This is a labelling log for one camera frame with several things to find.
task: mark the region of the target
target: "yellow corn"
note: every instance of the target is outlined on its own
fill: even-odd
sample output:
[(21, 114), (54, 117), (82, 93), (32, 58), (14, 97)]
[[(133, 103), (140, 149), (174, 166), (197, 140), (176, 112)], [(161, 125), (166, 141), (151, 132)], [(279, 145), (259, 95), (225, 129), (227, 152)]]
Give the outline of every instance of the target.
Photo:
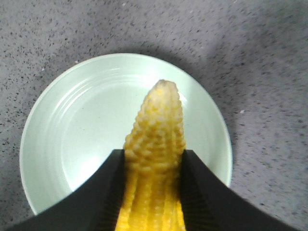
[(160, 80), (145, 97), (126, 137), (126, 185), (116, 231), (184, 231), (181, 154), (186, 143), (175, 83)]

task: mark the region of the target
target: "plate rim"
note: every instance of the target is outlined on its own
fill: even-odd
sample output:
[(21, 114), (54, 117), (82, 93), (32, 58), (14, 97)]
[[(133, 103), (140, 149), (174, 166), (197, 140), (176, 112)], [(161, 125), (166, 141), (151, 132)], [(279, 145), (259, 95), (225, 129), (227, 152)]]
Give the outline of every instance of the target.
[(28, 126), (29, 126), (29, 123), (31, 121), (31, 118), (32, 118), (32, 115), (34, 114), (37, 106), (39, 105), (39, 103), (42, 101), (42, 99), (44, 98), (44, 96), (49, 92), (49, 90), (57, 83), (59, 82), (62, 78), (64, 78), (68, 73), (88, 64), (88, 63), (91, 63), (91, 62), (95, 62), (97, 60), (100, 60), (100, 59), (105, 59), (105, 58), (113, 58), (113, 57), (123, 57), (123, 56), (133, 56), (133, 57), (139, 57), (139, 58), (144, 58), (144, 59), (149, 59), (149, 60), (153, 60), (153, 61), (156, 61), (156, 62), (162, 62), (164, 64), (167, 64), (167, 65), (170, 65), (172, 66), (173, 68), (176, 68), (177, 70), (181, 71), (181, 72), (184, 72), (186, 74), (187, 77), (189, 77), (192, 81), (194, 81), (197, 85), (199, 85), (203, 91), (208, 95), (208, 97), (210, 98), (210, 100), (212, 101), (214, 107), (216, 108), (216, 111), (217, 113), (219, 114), (219, 120), (222, 124), (222, 127), (223, 127), (223, 130), (224, 130), (224, 135), (225, 135), (225, 140), (227, 141), (227, 150), (228, 150), (228, 174), (227, 174), (227, 180), (226, 180), (226, 185), (228, 187), (230, 187), (230, 184), (231, 184), (231, 179), (232, 179), (232, 170), (233, 170), (233, 164), (232, 164), (232, 160), (233, 160), (233, 153), (232, 153), (232, 145), (231, 145), (231, 139), (230, 139), (230, 134), (229, 134), (229, 131), (228, 131), (228, 128), (227, 128), (227, 125), (224, 121), (224, 118), (222, 116), (222, 113), (221, 111), (219, 110), (217, 104), (215, 103), (215, 101), (213, 100), (213, 98), (211, 97), (211, 95), (206, 91), (206, 89), (198, 82), (196, 81), (191, 75), (189, 75), (187, 72), (185, 72), (184, 70), (182, 70), (181, 68), (175, 66), (174, 64), (171, 64), (163, 59), (159, 59), (159, 58), (156, 58), (156, 57), (153, 57), (153, 56), (149, 56), (149, 55), (144, 55), (144, 54), (138, 54), (138, 53), (111, 53), (111, 54), (105, 54), (105, 55), (100, 55), (100, 56), (96, 56), (96, 57), (93, 57), (93, 58), (90, 58), (90, 59), (87, 59), (85, 61), (82, 61), (70, 68), (68, 68), (66, 71), (64, 71), (63, 73), (61, 73), (58, 77), (56, 77), (45, 89), (44, 91), (40, 94), (40, 96), (37, 98), (37, 100), (35, 101), (34, 105), (32, 106), (28, 116), (27, 116), (27, 119), (26, 119), (26, 122), (25, 122), (25, 125), (24, 125), (24, 129), (23, 129), (23, 132), (22, 132), (22, 136), (21, 136), (21, 142), (20, 142), (20, 149), (19, 149), (19, 170), (20, 170), (20, 177), (21, 177), (21, 182), (22, 182), (22, 187), (24, 189), (24, 193), (26, 195), (26, 198), (27, 198), (27, 201), (31, 207), (31, 210), (33, 211), (33, 213), (35, 215), (38, 214), (37, 210), (35, 209), (31, 199), (30, 199), (30, 195), (28, 194), (28, 190), (27, 189), (27, 186), (26, 186), (26, 183), (25, 183), (25, 175), (24, 175), (24, 167), (22, 165), (22, 162), (23, 162), (23, 159), (24, 159), (24, 153), (23, 153), (23, 146), (24, 146), (24, 143), (25, 143), (25, 138), (26, 138), (26, 131), (28, 129)]

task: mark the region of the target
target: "ceramic plate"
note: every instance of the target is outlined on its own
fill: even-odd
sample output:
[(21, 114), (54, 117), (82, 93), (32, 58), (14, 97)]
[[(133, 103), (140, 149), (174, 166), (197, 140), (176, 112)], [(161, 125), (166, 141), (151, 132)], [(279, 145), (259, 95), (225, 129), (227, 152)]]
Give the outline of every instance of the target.
[(87, 180), (113, 149), (121, 149), (143, 98), (160, 79), (180, 92), (187, 149), (226, 184), (232, 154), (223, 117), (191, 76), (139, 54), (109, 54), (61, 74), (32, 108), (21, 140), (22, 184), (35, 214)]

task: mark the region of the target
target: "gray countertop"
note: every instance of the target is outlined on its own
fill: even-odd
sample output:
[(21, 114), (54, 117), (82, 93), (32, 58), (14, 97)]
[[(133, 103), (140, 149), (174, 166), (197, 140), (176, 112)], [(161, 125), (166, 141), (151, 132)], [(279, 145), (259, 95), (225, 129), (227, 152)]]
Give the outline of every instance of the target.
[(231, 135), (231, 188), (308, 230), (307, 12), (304, 0), (1, 1), (0, 230), (33, 215), (19, 145), (35, 100), (75, 62), (116, 52), (201, 83)]

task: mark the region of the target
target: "granite surface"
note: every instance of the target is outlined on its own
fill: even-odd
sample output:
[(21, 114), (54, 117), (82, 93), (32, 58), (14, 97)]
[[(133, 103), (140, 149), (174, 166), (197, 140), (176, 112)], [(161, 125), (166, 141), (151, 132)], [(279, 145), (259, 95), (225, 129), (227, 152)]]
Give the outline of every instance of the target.
[(201, 83), (231, 135), (231, 188), (308, 230), (307, 12), (305, 0), (1, 1), (0, 230), (33, 215), (19, 145), (35, 100), (76, 62), (115, 52)]

